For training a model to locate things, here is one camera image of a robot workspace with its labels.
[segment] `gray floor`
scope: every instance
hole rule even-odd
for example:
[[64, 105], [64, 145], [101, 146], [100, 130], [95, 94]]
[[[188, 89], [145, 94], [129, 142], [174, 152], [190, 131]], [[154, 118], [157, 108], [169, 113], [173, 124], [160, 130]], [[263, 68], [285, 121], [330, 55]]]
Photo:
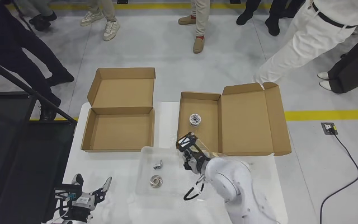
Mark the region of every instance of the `gray floor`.
[[[155, 101], [178, 101], [181, 91], [222, 92], [227, 85], [248, 83], [280, 46], [290, 19], [280, 20], [281, 34], [272, 37], [264, 24], [267, 12], [257, 12], [244, 26], [235, 20], [241, 11], [212, 10], [205, 49], [192, 53], [195, 27], [177, 19], [189, 10], [117, 11], [121, 28], [104, 42], [105, 21], [80, 27], [85, 12], [58, 12], [49, 32], [38, 36], [58, 56], [75, 82], [53, 87], [61, 109], [78, 116], [98, 67], [155, 67]], [[336, 95], [318, 86], [317, 73], [329, 70], [358, 42], [357, 36], [332, 49], [279, 81], [285, 110], [343, 110], [358, 108], [358, 89]], [[38, 59], [29, 57], [46, 77], [51, 74]], [[17, 90], [0, 77], [0, 91]], [[357, 120], [335, 121], [339, 137], [358, 160]], [[357, 172], [320, 121], [288, 122], [293, 152], [276, 158], [290, 224], [318, 223], [319, 206], [329, 193], [353, 180]], [[332, 197], [324, 208], [325, 224], [356, 223], [358, 186]]]

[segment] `yellow tape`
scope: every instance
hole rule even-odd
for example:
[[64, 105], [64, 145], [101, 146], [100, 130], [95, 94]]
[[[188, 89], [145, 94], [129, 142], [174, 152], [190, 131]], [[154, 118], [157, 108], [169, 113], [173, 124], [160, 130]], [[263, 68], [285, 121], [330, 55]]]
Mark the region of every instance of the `yellow tape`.
[[[13, 5], [8, 5], [9, 10], [14, 10]], [[88, 10], [85, 4], [51, 4], [50, 8], [53, 10]], [[175, 10], [175, 9], [189, 9], [190, 3], [148, 3], [148, 4], [114, 4], [116, 10]], [[212, 3], [213, 9], [245, 9], [245, 4], [229, 4], [229, 3]], [[271, 8], [271, 4], [260, 4], [260, 9]]]
[[305, 121], [305, 120], [356, 120], [358, 110], [303, 110], [285, 111], [286, 120]]

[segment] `white sneaker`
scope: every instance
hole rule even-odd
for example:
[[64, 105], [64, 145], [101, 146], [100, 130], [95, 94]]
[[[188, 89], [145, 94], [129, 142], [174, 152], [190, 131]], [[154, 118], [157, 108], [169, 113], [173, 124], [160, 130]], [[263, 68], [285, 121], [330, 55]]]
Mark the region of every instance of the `white sneaker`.
[[329, 84], [329, 81], [322, 81], [322, 82], [319, 83], [319, 85], [321, 87], [325, 88], [326, 90], [332, 91], [331, 85]]
[[119, 27], [120, 27], [120, 25], [119, 25], [118, 20], [116, 20], [116, 21], [107, 20], [106, 29], [105, 29], [105, 33], [103, 35], [103, 39], [105, 41], [112, 40], [116, 36], [117, 31], [119, 30]]
[[321, 72], [317, 76], [323, 80], [329, 80], [328, 72]]
[[100, 20], [104, 17], [102, 11], [98, 13], [87, 12], [84, 18], [81, 20], [81, 26], [88, 26], [96, 20]]

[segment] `brown shoe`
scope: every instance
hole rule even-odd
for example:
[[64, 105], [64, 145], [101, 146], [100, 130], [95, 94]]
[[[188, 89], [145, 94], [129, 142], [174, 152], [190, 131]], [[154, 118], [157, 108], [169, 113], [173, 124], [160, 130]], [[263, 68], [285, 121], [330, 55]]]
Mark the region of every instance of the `brown shoe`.
[[200, 52], [202, 52], [202, 50], [204, 48], [204, 42], [205, 42], [205, 38], [204, 39], [201, 39], [201, 38], [195, 39], [194, 47], [192, 49], [194, 54], [199, 54]]
[[178, 20], [180, 25], [196, 24], [196, 18], [191, 18], [191, 16], [182, 17]]

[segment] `open cardboard box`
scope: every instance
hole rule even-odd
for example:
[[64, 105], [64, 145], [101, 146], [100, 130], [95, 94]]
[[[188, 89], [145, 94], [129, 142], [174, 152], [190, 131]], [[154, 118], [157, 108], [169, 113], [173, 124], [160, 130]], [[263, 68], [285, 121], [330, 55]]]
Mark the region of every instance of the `open cardboard box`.
[[99, 68], [87, 98], [81, 149], [140, 151], [154, 145], [154, 68]]
[[[182, 92], [178, 138], [194, 132], [210, 152], [258, 156], [291, 153], [284, 108], [277, 84], [227, 86], [223, 94]], [[191, 114], [201, 123], [192, 127]]]

